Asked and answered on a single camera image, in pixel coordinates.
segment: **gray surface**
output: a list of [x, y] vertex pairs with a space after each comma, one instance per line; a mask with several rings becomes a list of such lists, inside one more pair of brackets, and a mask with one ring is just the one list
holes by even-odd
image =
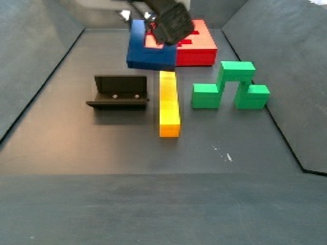
[[0, 178], [0, 241], [325, 245], [327, 182], [241, 174]]
[[210, 28], [220, 29], [232, 15], [240, 10], [248, 0], [192, 0], [190, 14], [193, 18], [205, 20]]
[[302, 168], [327, 172], [327, 11], [306, 0], [250, 0], [222, 27]]
[[49, 0], [0, 0], [0, 140], [82, 31]]
[[[234, 60], [220, 30], [218, 60]], [[13, 133], [0, 145], [2, 174], [300, 172], [266, 111], [238, 111], [226, 84], [216, 110], [192, 110], [193, 82], [214, 82], [214, 67], [177, 69], [181, 137], [158, 137], [157, 72], [126, 68], [127, 30], [87, 30]], [[147, 76], [145, 111], [94, 111], [93, 75]]]

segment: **yellow block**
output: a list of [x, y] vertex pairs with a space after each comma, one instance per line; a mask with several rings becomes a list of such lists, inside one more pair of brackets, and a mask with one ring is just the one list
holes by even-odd
[[180, 135], [180, 114], [174, 72], [160, 71], [160, 137]]

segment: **blue block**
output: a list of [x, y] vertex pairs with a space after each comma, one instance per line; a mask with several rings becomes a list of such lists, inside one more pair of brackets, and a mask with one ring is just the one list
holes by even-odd
[[130, 28], [126, 63], [129, 68], [173, 71], [176, 67], [176, 45], [161, 49], [145, 48], [145, 26], [142, 20], [133, 20]]

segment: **red block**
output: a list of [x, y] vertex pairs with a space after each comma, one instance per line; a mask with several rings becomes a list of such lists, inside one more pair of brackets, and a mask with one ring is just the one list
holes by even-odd
[[213, 65], [217, 50], [204, 20], [193, 20], [193, 33], [177, 44], [176, 66]]

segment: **green l-shaped block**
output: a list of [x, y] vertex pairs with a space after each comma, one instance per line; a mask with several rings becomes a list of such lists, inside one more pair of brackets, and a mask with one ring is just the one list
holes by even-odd
[[265, 85], [252, 85], [254, 67], [246, 61], [222, 61], [217, 83], [193, 84], [192, 107], [198, 109], [217, 109], [220, 107], [224, 85], [228, 81], [238, 81], [234, 95], [237, 109], [261, 109], [269, 98]]

